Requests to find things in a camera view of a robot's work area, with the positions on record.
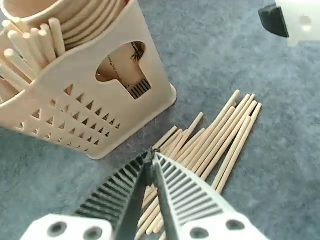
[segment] chopstick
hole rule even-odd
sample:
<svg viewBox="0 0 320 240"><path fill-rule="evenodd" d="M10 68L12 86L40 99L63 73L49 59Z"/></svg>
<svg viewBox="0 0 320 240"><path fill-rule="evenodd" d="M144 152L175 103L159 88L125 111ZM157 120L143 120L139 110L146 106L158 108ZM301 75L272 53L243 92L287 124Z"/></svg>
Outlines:
<svg viewBox="0 0 320 240"><path fill-rule="evenodd" d="M197 140L200 140L199 137L206 131L205 128L202 128L200 131L198 131L184 146L181 148L179 153L175 156L175 158L178 160L179 158L185 159L191 152L192 149L195 147L194 143L197 142Z"/></svg>
<svg viewBox="0 0 320 240"><path fill-rule="evenodd" d="M19 17L15 17L13 19L13 23L20 29L21 32L23 33L28 33L30 32L30 27L21 20Z"/></svg>
<svg viewBox="0 0 320 240"><path fill-rule="evenodd" d="M41 52L41 46L37 43L37 37L35 35L31 35L30 33L26 32L23 34L23 38L26 40L30 52L33 55L37 64L44 69L47 65L47 60L45 56Z"/></svg>
<svg viewBox="0 0 320 240"><path fill-rule="evenodd" d="M237 118L233 121L233 123L230 125L230 127L223 133L222 137L219 139L219 141L216 143L216 145L213 147L211 152L208 154L208 156L205 158L205 160L202 162L201 166L197 169L196 173L202 174L205 169L207 168L207 163L210 163L210 161L214 158L218 150L221 148L221 146L224 144L226 139L230 134L232 134L233 130L236 128L241 127L243 121L246 119L248 115L253 111L253 109L256 107L257 102L253 101L250 106L246 109L245 107L242 109L242 111L239 113Z"/></svg>
<svg viewBox="0 0 320 240"><path fill-rule="evenodd" d="M40 41L43 48L43 52L48 63L52 63L57 57L55 49L51 44L50 35L46 30L39 31Z"/></svg>
<svg viewBox="0 0 320 240"><path fill-rule="evenodd" d="M209 166L206 167L205 171L202 173L201 175L201 179L202 180L206 180L207 177L209 176L209 174L211 173L211 171L215 168L216 164L219 162L220 158L223 156L223 154L225 153L225 151L227 150L227 148L229 147L229 145L231 144L231 142L233 141L233 139L235 138L235 136L238 134L239 129L241 128L244 120L246 119L247 116L249 116L251 114L251 112L254 110L254 108L256 107L257 102L253 101L251 103L251 105L249 106L248 110L246 111L246 113L243 115L242 119L238 122L238 124L235 126L235 128L232 130L231 134L227 137L227 139L225 140L225 142L223 143L223 145L221 146L221 148L218 150L218 152L216 153L216 155L214 156L213 160L211 161L211 163L209 164Z"/></svg>
<svg viewBox="0 0 320 240"><path fill-rule="evenodd" d="M57 18L50 18L49 19L49 26L52 33L53 43L55 47L55 51L58 57L62 56L66 53L65 42L61 30L61 24L59 19Z"/></svg>
<svg viewBox="0 0 320 240"><path fill-rule="evenodd" d="M169 154L169 158L174 159L178 152L181 150L183 145L186 143L192 132L195 130L197 125L199 124L200 120L203 118L204 113L200 112L199 115L195 118L195 120L192 122L190 127L187 129L186 133L182 136L181 141L177 144L177 146L174 148L171 154Z"/></svg>
<svg viewBox="0 0 320 240"><path fill-rule="evenodd" d="M26 82L22 77L17 75L9 67L0 63L0 73L3 74L4 79L8 81L11 85L16 86L19 92L29 87L29 83Z"/></svg>
<svg viewBox="0 0 320 240"><path fill-rule="evenodd" d="M171 128L153 147L152 149L158 149L160 148L170 137L172 134L175 133L175 131L177 130L177 126L174 126L173 128Z"/></svg>
<svg viewBox="0 0 320 240"><path fill-rule="evenodd" d="M30 66L13 49L6 49L4 51L4 56L31 81L36 79L36 75L30 68Z"/></svg>
<svg viewBox="0 0 320 240"><path fill-rule="evenodd" d="M19 92L7 81L0 79L0 100L4 103Z"/></svg>
<svg viewBox="0 0 320 240"><path fill-rule="evenodd" d="M8 31L16 31L19 34L22 34L22 31L10 20L4 20L2 26Z"/></svg>
<svg viewBox="0 0 320 240"><path fill-rule="evenodd" d="M35 60L23 36L16 31L9 31L8 38L11 40L13 45L23 56L28 65L31 67L34 74L37 76L41 72L42 67Z"/></svg>
<svg viewBox="0 0 320 240"><path fill-rule="evenodd" d="M48 38L50 39L50 43L51 43L52 47L55 48L54 39L52 37L50 26L48 24L46 24L46 23L43 23L43 24L40 25L40 29L46 31L46 33L49 35Z"/></svg>
<svg viewBox="0 0 320 240"><path fill-rule="evenodd" d="M214 189L216 189L218 187L218 184L219 184L223 174L225 173L225 171L226 171L226 169L228 167L228 164L229 164L233 154L235 153L235 150L236 150L237 146L240 143L241 138L245 134L245 131L246 131L250 121L251 121L251 117L247 116L245 118L245 120L244 120L244 122L243 122L243 124L242 124L242 126L241 126L241 128L239 130L239 132L237 133L237 135L236 135L236 137L235 137L235 139L234 139L234 141L233 141L233 143L232 143L232 145L231 145L231 147L230 147L230 149L229 149L229 151L228 151L228 153L227 153L227 155L226 155L226 157L225 157L225 159L224 159L224 161L223 161L223 163L222 163L222 165L221 165L221 167L219 169L219 172L215 176L215 179L214 179L214 181L212 183L212 187Z"/></svg>
<svg viewBox="0 0 320 240"><path fill-rule="evenodd" d="M228 102L225 104L225 106L222 108L221 112L218 114L218 116L215 118L213 123L207 128L205 135L201 138L201 141L198 143L198 145L193 149L193 151L190 153L190 155L185 159L186 162L190 162L194 158L200 158L201 155L204 153L205 149L209 146L211 139L210 136L213 133L213 131L216 129L218 124L221 122L223 117L226 115L230 107L234 104L238 96L240 95L240 91L236 90L231 98L228 100Z"/></svg>
<svg viewBox="0 0 320 240"><path fill-rule="evenodd" d="M238 157L239 157L239 155L240 155L240 153L246 143L246 140L248 139L248 136L252 130L253 125L255 124L255 122L257 120L257 117L258 117L258 114L261 110L261 107L262 107L261 103L259 103L256 106L256 108L252 114L251 121L250 121L249 125L247 126L247 128L245 129L245 132L244 132L239 144L237 145L237 147L232 155L232 158L231 158L231 160L230 160L230 162L229 162L229 164L228 164L228 166L227 166L227 168L226 168L226 170L225 170L225 172L224 172L224 174L223 174L223 176L222 176L222 178L216 188L216 191L219 194L221 194L221 192L223 191L223 189L228 181L228 178L231 174L231 171L236 164L236 161L237 161L237 159L238 159Z"/></svg>
<svg viewBox="0 0 320 240"><path fill-rule="evenodd" d="M222 136L225 134L225 132L228 130L229 126L232 126L232 129L234 128L233 124L238 123L238 121L240 120L239 115L243 114L242 111L244 109L244 107L249 107L246 105L246 103L248 102L250 98L250 95L247 94L242 101L240 102L240 104L238 105L238 107L235 109L235 111L233 112L233 114L230 116L230 118L228 119L228 121L225 123L225 125L223 126L223 128L221 129L221 131L219 131L219 133L214 137L210 136L210 138L208 138L208 141L206 142L206 144L204 145L204 147L202 148L202 151L199 151L198 154L196 155L196 157L199 157L199 160L196 162L196 164L193 166L192 171L196 172L198 170L198 168L201 166L201 164L204 162L204 160L206 159L206 157L211 153L211 151L214 149L214 147L217 145L217 143L220 141L220 139L222 138Z"/></svg>
<svg viewBox="0 0 320 240"><path fill-rule="evenodd" d="M216 128L214 129L214 131L212 132L211 135L216 136L219 131L221 130L221 128L226 124L226 122L229 120L229 118L232 116L232 114L235 112L235 107L230 107L230 109L226 112L226 114L223 116L223 118L221 119L221 121L219 122L219 124L216 126ZM183 166L193 169L193 167L195 165L197 165L197 162L199 161L199 154L196 154L194 156L194 158L190 158L188 157L187 159L185 159L185 161L183 161Z"/></svg>

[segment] triangular cutout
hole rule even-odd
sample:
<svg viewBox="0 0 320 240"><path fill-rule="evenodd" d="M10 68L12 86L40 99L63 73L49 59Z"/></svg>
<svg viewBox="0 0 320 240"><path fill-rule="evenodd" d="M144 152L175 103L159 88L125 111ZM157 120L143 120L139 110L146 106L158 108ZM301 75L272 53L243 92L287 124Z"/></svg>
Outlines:
<svg viewBox="0 0 320 240"><path fill-rule="evenodd" d="M40 119L40 109L35 111L33 114L32 114L32 117L36 118L36 119Z"/></svg>
<svg viewBox="0 0 320 240"><path fill-rule="evenodd" d="M108 117L109 117L109 113L107 115L105 115L102 119L107 121L108 120Z"/></svg>
<svg viewBox="0 0 320 240"><path fill-rule="evenodd" d="M89 109L89 110L91 110L93 104L94 104L94 101L90 102L90 103L86 106L86 108Z"/></svg>
<svg viewBox="0 0 320 240"><path fill-rule="evenodd" d="M50 104L51 104L52 107L55 108L55 107L56 107L56 104L57 104L57 101L54 100L54 99L52 99L51 102L50 102Z"/></svg>
<svg viewBox="0 0 320 240"><path fill-rule="evenodd" d="M82 93L80 96L78 96L77 98L76 98L76 100L79 102L79 103L81 103L82 104L82 99L84 98L84 93Z"/></svg>
<svg viewBox="0 0 320 240"><path fill-rule="evenodd" d="M84 125L87 125L87 124L88 124L88 120L89 120L89 118L87 118L86 120L84 120L82 123L83 123Z"/></svg>
<svg viewBox="0 0 320 240"><path fill-rule="evenodd" d="M35 130L32 131L33 134L38 134L39 133L39 128L36 128Z"/></svg>
<svg viewBox="0 0 320 240"><path fill-rule="evenodd" d="M44 138L50 139L51 138L51 133L49 133L48 135L44 136Z"/></svg>
<svg viewBox="0 0 320 240"><path fill-rule="evenodd" d="M47 124L53 125L54 123L54 117L51 117L48 121L46 121Z"/></svg>
<svg viewBox="0 0 320 240"><path fill-rule="evenodd" d="M17 128L23 130L25 128L25 122L24 121L20 122L20 124Z"/></svg>
<svg viewBox="0 0 320 240"><path fill-rule="evenodd" d="M68 86L68 87L64 90L64 92L65 92L67 95L71 96L71 93L72 93L72 89L73 89L73 88L74 88L74 85L71 84L70 86Z"/></svg>
<svg viewBox="0 0 320 240"><path fill-rule="evenodd" d="M101 111L102 111L102 107L100 107L100 108L95 112L95 114L97 114L98 116L100 116Z"/></svg>
<svg viewBox="0 0 320 240"><path fill-rule="evenodd" d="M63 124L61 124L61 125L59 126L59 129L63 130L63 129L65 129L65 126L66 126L66 123L64 122Z"/></svg>
<svg viewBox="0 0 320 240"><path fill-rule="evenodd" d="M63 109L61 109L60 111L63 112L63 113L67 113L69 108L70 108L70 105L67 105Z"/></svg>
<svg viewBox="0 0 320 240"><path fill-rule="evenodd" d="M75 119L75 120L78 120L78 118L79 118L79 113L80 112L77 112L75 115L73 115L72 117Z"/></svg>

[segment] wooden stick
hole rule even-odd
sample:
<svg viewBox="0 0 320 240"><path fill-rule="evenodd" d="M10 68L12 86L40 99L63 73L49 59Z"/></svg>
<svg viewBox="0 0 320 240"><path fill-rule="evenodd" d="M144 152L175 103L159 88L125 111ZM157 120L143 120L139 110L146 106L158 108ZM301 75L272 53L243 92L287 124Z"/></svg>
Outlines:
<svg viewBox="0 0 320 240"><path fill-rule="evenodd" d="M20 17L15 17L12 21L21 30L21 32L30 32L30 27L24 21L22 21Z"/></svg>
<svg viewBox="0 0 320 240"><path fill-rule="evenodd" d="M147 186L144 192L143 200L145 200L155 189L156 187L154 185Z"/></svg>
<svg viewBox="0 0 320 240"><path fill-rule="evenodd" d="M199 156L201 156L203 154L203 152L205 151L205 149L208 147L208 145L210 144L209 138L211 136L211 134L213 133L213 131L216 129L216 127L218 126L218 124L221 122L222 118L226 115L226 113L228 112L228 110L230 109L230 107L232 107L232 104L234 103L234 101L238 98L240 94L239 90L236 90L233 95L231 96L231 98L228 100L228 102L225 104L225 106L223 107L223 109L221 110L221 112L218 114L218 116L216 117L216 119L213 121L213 123L207 128L205 135L203 136L203 138L201 138L201 141L198 143L198 145L193 149L193 151L190 153L190 155L188 156L188 158L186 159L186 162L190 162L192 159L194 159L194 157L196 155L197 158L199 158Z"/></svg>
<svg viewBox="0 0 320 240"><path fill-rule="evenodd" d="M178 161L178 159L184 160L196 147L195 143L198 143L204 132L206 131L205 128L202 128L200 131L196 133L187 143L184 145L184 147L179 151L178 155L175 157Z"/></svg>
<svg viewBox="0 0 320 240"><path fill-rule="evenodd" d="M161 220L163 220L163 216L161 214L161 212L158 213L158 215L156 216L156 218L153 220L153 222L150 224L150 226L147 228L147 230L145 230L145 234L147 235L151 235L153 233L153 230L155 229L155 227L158 225L158 223L161 222Z"/></svg>
<svg viewBox="0 0 320 240"><path fill-rule="evenodd" d="M41 72L42 67L37 63L36 59L32 55L29 46L23 36L16 31L9 31L8 38L11 40L15 48L23 56L23 58L26 60L26 63L30 66L34 74L37 76Z"/></svg>
<svg viewBox="0 0 320 240"><path fill-rule="evenodd" d="M27 83L22 77L17 75L14 71L2 63L0 64L0 73L4 75L4 79L6 81L9 83L13 82L20 88L21 91L30 86L29 83Z"/></svg>
<svg viewBox="0 0 320 240"><path fill-rule="evenodd" d="M182 133L182 129L179 129L178 131L175 132L175 134L173 134L160 148L160 151L163 152L164 150L166 150L173 142L174 140L178 137L178 135L180 133Z"/></svg>
<svg viewBox="0 0 320 240"><path fill-rule="evenodd" d="M144 208L148 203L150 203L152 201L152 199L155 198L155 196L158 194L157 189L154 189L149 196L143 201L142 203L142 208Z"/></svg>
<svg viewBox="0 0 320 240"><path fill-rule="evenodd" d="M231 138L233 139L237 132L239 131L241 125L243 124L243 122L245 121L246 117L250 115L250 113L255 109L257 105L256 101L253 101L250 106L248 107L248 109L245 111L245 113L239 113L239 116L241 117L240 120L234 120L234 122L231 124L231 126L227 129L227 131L225 131L225 133L223 134L223 136L221 137L221 139L218 141L218 143L216 144L216 146L214 146L214 148L212 149L212 151L210 152L210 154L206 157L206 159L203 161L202 165L199 167L199 169L196 171L197 174L201 175L207 168L208 168L208 164L211 162L211 160L214 158L214 156L216 155L216 153L219 151L219 149L221 148L221 146L224 144L224 142L226 142L227 138L232 134L234 136L231 135Z"/></svg>
<svg viewBox="0 0 320 240"><path fill-rule="evenodd" d="M0 79L0 99L3 103L12 99L18 93L9 82Z"/></svg>
<svg viewBox="0 0 320 240"><path fill-rule="evenodd" d="M249 126L246 128L245 133L242 136L242 138L240 140L240 143L236 147L235 152L234 152L234 154L233 154L233 156L232 156L232 158L231 158L231 160L230 160L230 162L229 162L229 164L228 164L228 166L227 166L227 168L226 168L226 170L225 170L225 172L224 172L224 174L222 176L222 179L221 179L219 185L216 188L216 191L219 194L222 193L222 191L224 189L224 186L227 183L227 180L228 180L228 178L229 178L229 176L231 174L231 171L232 171L232 169L233 169L233 167L234 167L234 165L235 165L235 163L236 163L236 161L237 161L237 159L238 159L238 157L239 157L239 155L240 155L240 153L241 153L241 151L242 151L242 149L243 149L243 147L244 147L244 145L246 143L246 140L248 139L248 136L250 134L250 131L252 130L253 125L255 124L255 121L257 119L257 116L258 116L258 114L260 112L261 107L262 107L262 104L259 103L257 105L257 107L255 108L255 110L254 110L254 112L252 114Z"/></svg>
<svg viewBox="0 0 320 240"><path fill-rule="evenodd" d="M159 206L159 198L157 197L153 202L150 204L148 209L142 214L138 221L138 228L142 226L142 224L147 220L150 214Z"/></svg>
<svg viewBox="0 0 320 240"><path fill-rule="evenodd" d="M170 156L172 155L173 151L175 150L175 148L177 147L177 145L179 144L179 142L181 141L181 139L183 138L184 133L179 133L179 135L176 137L176 139L173 141L173 143L170 145L170 147L168 148L167 151L167 155L170 158Z"/></svg>
<svg viewBox="0 0 320 240"><path fill-rule="evenodd" d="M177 144L177 146L174 148L172 153L170 154L170 158L174 159L178 152L181 150L183 145L186 143L190 135L193 133L197 125L199 124L200 120L203 118L204 113L200 112L199 115L195 118L195 120L191 123L190 127L187 129L186 133L183 135L181 141Z"/></svg>
<svg viewBox="0 0 320 240"><path fill-rule="evenodd" d="M171 128L153 147L152 149L158 149L160 148L170 137L174 132L177 130L177 126L174 126Z"/></svg>
<svg viewBox="0 0 320 240"><path fill-rule="evenodd" d="M247 94L243 100L240 102L239 106L235 109L235 111L233 112L233 114L231 115L231 117L229 118L229 120L225 123L225 125L223 126L223 128L221 129L221 131L219 131L219 133L214 137L211 138L211 143L207 146L206 149L204 149L202 152L199 151L199 154L197 154L197 156L201 156L198 161L196 162L196 164L194 165L194 167L192 168L192 171L195 173L198 168L201 166L201 164L205 161L205 159L207 158L207 156L212 152L212 150L216 147L217 143L220 141L220 139L223 137L223 135L225 134L225 132L228 131L229 127L232 126L232 129L235 128L236 124L239 122L239 120L241 119L242 115L245 113L245 111L248 109L250 103L252 102L252 100L250 99L250 95Z"/></svg>
<svg viewBox="0 0 320 240"><path fill-rule="evenodd" d="M55 48L56 54L58 57L60 57L66 53L66 47L65 47L65 42L64 42L63 35L62 35L62 30L61 30L61 25L60 25L59 19L54 18L54 17L50 18L49 19L49 26L51 28L51 33L52 33L52 38L53 38L53 43L54 43L54 48Z"/></svg>
<svg viewBox="0 0 320 240"><path fill-rule="evenodd" d="M43 47L42 47L42 44L41 44L41 41L40 41L39 29L35 28L35 27L31 28L30 34L35 39L36 45L40 49L42 55L45 56L45 53L44 53L44 50L43 50Z"/></svg>
<svg viewBox="0 0 320 240"><path fill-rule="evenodd" d="M235 112L235 107L233 106L230 107L229 111L223 116L223 118L221 119L219 124L216 126L216 128L214 129L211 135L216 136L220 132L220 130L223 128L223 126L226 124L226 122L229 120L229 118L233 115L234 112ZM200 159L200 157L198 156L199 154L196 154L193 159L188 157L185 161L183 161L183 166L188 167L189 169L193 169L193 167L197 164L197 162Z"/></svg>
<svg viewBox="0 0 320 240"><path fill-rule="evenodd" d="M51 29L50 29L49 25L43 23L43 24L40 25L40 29L46 31L46 33L49 35L48 38L50 39L50 43L51 43L53 49L55 49L54 39L52 37L52 33L51 33Z"/></svg>
<svg viewBox="0 0 320 240"><path fill-rule="evenodd" d="M250 116L247 116L247 117L245 118L245 120L244 120L244 122L243 122L243 124L242 124L242 126L241 126L241 128L240 128L240 130L239 130L239 132L238 132L238 134L236 135L236 137L235 137L235 139L234 139L234 141L233 141L233 143L232 143L232 145L231 145L231 147L230 147L227 155L225 156L225 159L224 159L224 161L223 161L223 163L222 163L222 165L221 165L221 167L220 167L217 175L216 175L215 178L214 178L214 181L213 181L213 183L212 183L212 187L213 187L214 189L216 189L216 188L218 187L218 184L219 184L219 182L220 182L223 174L225 173L225 171L226 171L226 169L227 169L227 166L228 166L228 164L229 164L232 156L234 155L237 146L238 146L239 143L240 143L241 138L242 138L243 135L245 134L245 131L246 131L246 129L247 129L250 121L251 121L251 117L250 117Z"/></svg>
<svg viewBox="0 0 320 240"><path fill-rule="evenodd" d="M29 67L29 65L13 49L6 49L4 51L4 56L21 72L23 72L23 74L26 75L31 81L36 79L36 75Z"/></svg>
<svg viewBox="0 0 320 240"><path fill-rule="evenodd" d="M232 130L231 134L228 136L228 138L226 139L226 141L223 143L222 147L219 149L219 151L217 152L217 154L214 156L213 160L211 161L211 163L205 168L205 171L202 173L201 175L201 179L202 180L206 180L207 177L210 175L210 173L212 172L212 170L215 168L215 166L217 165L217 163L219 162L220 158L223 156L223 154L225 153L225 151L227 150L227 148L229 147L229 145L231 144L231 142L233 141L233 139L236 137L239 129L241 128L243 122L245 121L246 117L250 115L250 113L254 110L254 108L256 107L257 102L253 101L250 105L250 107L248 108L248 110L246 111L246 113L243 115L242 119L238 122L238 124L235 126L235 128Z"/></svg>
<svg viewBox="0 0 320 240"><path fill-rule="evenodd" d="M166 235L166 231L164 231L158 240L166 240L166 239L167 239L167 235Z"/></svg>
<svg viewBox="0 0 320 240"><path fill-rule="evenodd" d="M153 222L153 220L156 218L156 216L158 215L158 212L160 212L160 206L158 205L155 209L158 211L153 211L153 213L148 216L146 221L139 228L134 239L139 239L145 233L145 231L147 230L149 225Z"/></svg>
<svg viewBox="0 0 320 240"><path fill-rule="evenodd" d="M157 225L154 227L153 232L155 234L158 234L161 231L164 224L165 224L165 221L164 221L164 218L162 217L160 221L157 223Z"/></svg>
<svg viewBox="0 0 320 240"><path fill-rule="evenodd" d="M10 20L4 20L2 26L9 31L16 31L19 34L22 34L22 31Z"/></svg>
<svg viewBox="0 0 320 240"><path fill-rule="evenodd" d="M56 57L55 49L51 45L51 38L48 35L47 31L45 30L40 30L39 36L40 36L40 41L41 41L45 58L48 63L52 63L57 57Z"/></svg>
<svg viewBox="0 0 320 240"><path fill-rule="evenodd" d="M47 60L41 52L40 45L37 43L37 38L28 32L24 33L22 36L26 40L33 58L36 60L38 65L44 69L47 65Z"/></svg>

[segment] beige plastic cup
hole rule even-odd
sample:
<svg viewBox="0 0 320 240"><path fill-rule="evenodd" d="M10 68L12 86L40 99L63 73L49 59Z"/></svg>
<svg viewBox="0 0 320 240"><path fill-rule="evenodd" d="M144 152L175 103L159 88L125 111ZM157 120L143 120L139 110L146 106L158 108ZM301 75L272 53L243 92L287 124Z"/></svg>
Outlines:
<svg viewBox="0 0 320 240"><path fill-rule="evenodd" d="M63 24L88 4L88 0L0 0L3 14L13 20L18 17L32 28L58 18Z"/></svg>

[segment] floor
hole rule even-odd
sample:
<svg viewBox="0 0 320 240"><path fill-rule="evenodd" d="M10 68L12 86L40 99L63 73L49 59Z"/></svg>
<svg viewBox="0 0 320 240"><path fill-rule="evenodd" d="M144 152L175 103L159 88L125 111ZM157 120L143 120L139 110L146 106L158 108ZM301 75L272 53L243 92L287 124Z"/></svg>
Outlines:
<svg viewBox="0 0 320 240"><path fill-rule="evenodd" d="M113 169L200 111L207 127L240 89L263 109L223 196L270 239L319 239L320 44L289 48L266 32L258 9L271 0L139 2L175 106L101 161L0 128L1 238L19 239L48 213L72 213Z"/></svg>

